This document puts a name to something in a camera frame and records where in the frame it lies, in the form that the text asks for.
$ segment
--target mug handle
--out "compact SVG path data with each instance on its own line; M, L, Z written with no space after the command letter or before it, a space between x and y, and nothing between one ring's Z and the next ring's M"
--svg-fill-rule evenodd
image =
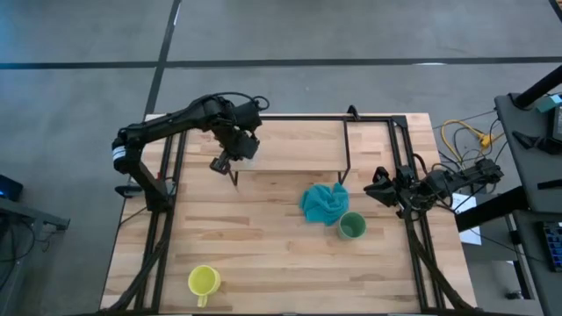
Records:
M201 295L197 301L197 307L203 308L205 306L207 306L207 296Z

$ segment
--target white paper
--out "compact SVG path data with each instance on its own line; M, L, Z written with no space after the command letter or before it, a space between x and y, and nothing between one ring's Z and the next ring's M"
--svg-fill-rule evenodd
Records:
M469 196L464 194L453 193L453 206L452 209L456 210L457 206L459 206L463 201L465 201ZM476 206L476 198L471 197L466 202L464 202L460 207L456 210L457 214L460 214L464 211L470 210ZM460 240L465 243L469 243L472 245L482 245L482 239L480 239L480 227L476 226L469 230L465 230L460 233Z

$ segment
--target concrete floor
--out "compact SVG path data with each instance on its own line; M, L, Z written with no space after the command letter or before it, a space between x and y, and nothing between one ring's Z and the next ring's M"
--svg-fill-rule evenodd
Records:
M156 61L171 6L4 0L0 62ZM546 0L184 0L168 60L562 56L554 40L561 27ZM341 112L354 104L361 112L428 112L437 126L492 110L496 95L524 90L556 66L167 69L155 112L239 90L267 96L270 112ZM113 187L126 180L112 168L111 142L118 128L141 120L154 72L0 70L0 173L25 185L27 205L72 218L48 252L34 251L18 314L97 310L123 204ZM487 131L494 119L469 122ZM461 133L459 145L477 143ZM518 185L508 150L498 162L506 175L497 191ZM480 306L525 310L498 304L498 287L478 272L490 267L468 260Z

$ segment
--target blue cloth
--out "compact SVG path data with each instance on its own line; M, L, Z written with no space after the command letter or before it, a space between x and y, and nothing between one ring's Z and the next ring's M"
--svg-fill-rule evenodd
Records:
M333 225L349 208L349 194L341 184L328 186L315 184L300 199L300 208L309 223Z

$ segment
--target wooden tabletop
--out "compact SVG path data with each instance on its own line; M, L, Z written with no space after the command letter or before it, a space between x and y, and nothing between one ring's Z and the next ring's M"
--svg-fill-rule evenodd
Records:
M429 166L439 162L429 115L405 115L414 151ZM275 129L292 131L298 124L275 121ZM305 137L271 134L266 125L262 127L256 131L260 139ZM307 137L312 143L330 134L339 132L326 130ZM307 171L313 164L305 162L306 168L292 171L244 172L234 187L228 177L209 169L206 158L201 159L217 154L216 147L198 143L201 136L190 131L187 140L160 312L419 312L404 222L396 217L395 209L363 192L376 167L386 167L391 176L394 172L386 124L348 123L352 169L344 187L349 191L349 210L360 212L367 222L366 235L355 241L340 241L334 227L307 224L298 207L310 185L331 186L337 181L337 174L325 172L329 168ZM400 132L398 139L405 161ZM154 173L162 149L160 140L146 146L143 153L143 161ZM341 150L336 149L334 157ZM326 148L318 150L330 154ZM278 152L288 160L284 151ZM127 200L123 218L143 206L144 197ZM475 305L455 219L439 208L428 216L439 268L458 293ZM119 229L101 307L115 302L138 272L148 222L149 213L143 212ZM213 266L222 278L219 291L209 297L204 309L197 308L197 298L187 284L189 273L200 264ZM426 270L424 278L432 301Z

